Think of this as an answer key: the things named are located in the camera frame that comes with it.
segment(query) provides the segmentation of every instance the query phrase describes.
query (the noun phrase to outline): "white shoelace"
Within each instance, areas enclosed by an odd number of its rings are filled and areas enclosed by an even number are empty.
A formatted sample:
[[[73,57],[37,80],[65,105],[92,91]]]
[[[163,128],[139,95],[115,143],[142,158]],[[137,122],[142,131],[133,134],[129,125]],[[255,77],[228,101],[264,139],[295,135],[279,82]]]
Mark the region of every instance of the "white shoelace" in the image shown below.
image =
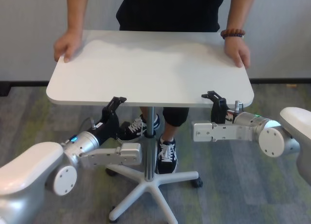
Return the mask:
[[[140,128],[140,134],[142,134],[144,125],[146,125],[146,124],[142,121],[141,117],[139,117],[139,118],[135,119],[134,122],[131,123],[130,126],[128,126],[128,128],[132,133],[137,131]]]
[[[158,159],[162,157],[162,160],[161,160],[162,162],[172,162],[173,155],[174,155],[176,161],[178,161],[177,156],[176,156],[176,151],[174,150],[174,145],[165,145],[165,144],[160,143],[160,147],[162,150],[157,156]]]

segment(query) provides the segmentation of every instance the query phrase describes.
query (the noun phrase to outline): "caster wheel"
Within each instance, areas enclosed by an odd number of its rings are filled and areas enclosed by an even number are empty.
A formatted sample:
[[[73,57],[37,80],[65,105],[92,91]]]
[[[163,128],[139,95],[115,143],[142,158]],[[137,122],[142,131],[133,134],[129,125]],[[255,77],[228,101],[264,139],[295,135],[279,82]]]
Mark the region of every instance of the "caster wheel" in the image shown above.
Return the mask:
[[[114,171],[112,171],[112,170],[110,170],[110,169],[108,169],[108,168],[106,168],[106,173],[109,175],[109,176],[116,176],[118,173],[116,173],[116,172],[114,172]]]
[[[117,218],[116,220],[114,220],[114,221],[112,221],[112,220],[109,219],[109,222],[110,222],[110,223],[117,223],[117,222],[118,222],[118,218]]]
[[[203,186],[203,181],[202,179],[199,177],[197,179],[193,179],[191,180],[191,185],[194,187],[194,188],[201,188]]]

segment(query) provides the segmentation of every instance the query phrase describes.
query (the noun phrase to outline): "cable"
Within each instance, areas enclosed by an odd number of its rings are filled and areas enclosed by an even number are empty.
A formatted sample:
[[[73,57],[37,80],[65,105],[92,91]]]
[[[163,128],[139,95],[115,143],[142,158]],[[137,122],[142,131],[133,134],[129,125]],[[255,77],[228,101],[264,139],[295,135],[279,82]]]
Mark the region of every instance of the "cable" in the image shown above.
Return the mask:
[[[87,118],[82,122],[82,124],[80,125],[79,130],[78,130],[78,133],[81,132],[83,125],[84,125],[85,122],[88,121],[88,120],[90,120],[90,122],[91,122],[92,129],[95,129],[95,128],[96,128],[96,127],[95,127],[94,119],[93,119],[92,117],[87,117]]]

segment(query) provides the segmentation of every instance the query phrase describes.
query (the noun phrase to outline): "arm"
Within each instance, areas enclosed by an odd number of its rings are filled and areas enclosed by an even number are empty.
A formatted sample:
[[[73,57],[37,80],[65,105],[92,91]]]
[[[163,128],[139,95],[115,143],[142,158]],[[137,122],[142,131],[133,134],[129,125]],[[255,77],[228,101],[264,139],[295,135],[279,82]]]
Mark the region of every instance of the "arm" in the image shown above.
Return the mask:
[[[68,30],[82,34],[88,0],[67,0]]]
[[[58,61],[65,54],[64,62],[68,62],[81,46],[84,16],[88,0],[67,0],[67,31],[54,44],[54,59]]]
[[[231,0],[227,29],[241,29],[244,26],[254,0]]]
[[[254,0],[231,0],[227,21],[227,29],[242,29]],[[250,52],[244,41],[239,37],[225,39],[225,52],[236,66],[250,66]]]

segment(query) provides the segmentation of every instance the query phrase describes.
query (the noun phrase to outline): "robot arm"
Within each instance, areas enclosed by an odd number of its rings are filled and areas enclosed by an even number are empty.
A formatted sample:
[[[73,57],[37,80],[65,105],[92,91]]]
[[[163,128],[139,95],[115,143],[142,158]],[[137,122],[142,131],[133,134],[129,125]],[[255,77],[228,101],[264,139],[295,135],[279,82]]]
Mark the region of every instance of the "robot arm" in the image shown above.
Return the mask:
[[[115,111],[125,100],[114,97],[96,124],[70,137],[63,146],[54,142],[34,145],[0,168],[0,224],[33,223],[43,205],[45,189],[59,196],[68,194],[80,169],[140,164],[138,143],[99,149],[107,139],[117,139],[119,120]]]
[[[270,157],[299,152],[296,165],[301,177],[311,185],[311,112],[287,107],[280,113],[280,123],[240,111],[236,101],[230,110],[226,100],[210,91],[202,95],[213,101],[210,122],[194,122],[194,141],[246,140],[258,142]]]

